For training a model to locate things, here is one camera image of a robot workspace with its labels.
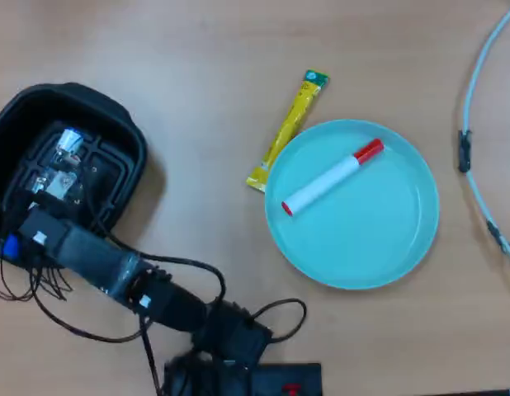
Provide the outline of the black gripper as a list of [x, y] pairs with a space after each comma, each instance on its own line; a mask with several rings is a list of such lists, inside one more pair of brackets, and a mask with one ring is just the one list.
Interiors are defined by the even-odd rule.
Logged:
[[34, 176], [28, 190], [33, 194], [28, 205], [32, 210], [19, 227], [18, 233], [34, 243], [47, 257], [56, 258], [68, 234], [69, 226], [65, 221], [56, 219], [35, 207], [47, 207], [50, 196], [67, 202], [81, 202], [83, 200], [81, 172], [43, 171]]

